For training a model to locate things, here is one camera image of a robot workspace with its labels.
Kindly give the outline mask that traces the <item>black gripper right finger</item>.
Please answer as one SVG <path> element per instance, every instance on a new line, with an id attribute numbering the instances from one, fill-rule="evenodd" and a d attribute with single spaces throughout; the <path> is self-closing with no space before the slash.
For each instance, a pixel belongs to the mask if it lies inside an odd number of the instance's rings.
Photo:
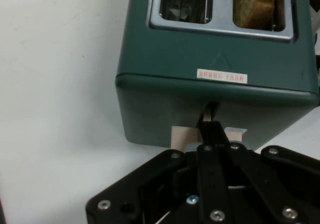
<path id="1" fill-rule="evenodd" d="M 226 148 L 227 181 L 237 224 L 318 224 L 320 162 L 280 146 L 258 154 Z"/>

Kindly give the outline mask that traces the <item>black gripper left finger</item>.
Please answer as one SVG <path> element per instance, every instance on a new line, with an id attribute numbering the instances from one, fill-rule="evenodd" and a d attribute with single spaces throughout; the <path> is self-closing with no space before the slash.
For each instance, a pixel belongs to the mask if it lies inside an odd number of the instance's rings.
<path id="1" fill-rule="evenodd" d="M 88 223 L 232 224 L 221 159 L 229 141 L 217 121 L 199 127 L 195 151 L 163 151 L 91 198 Z"/>

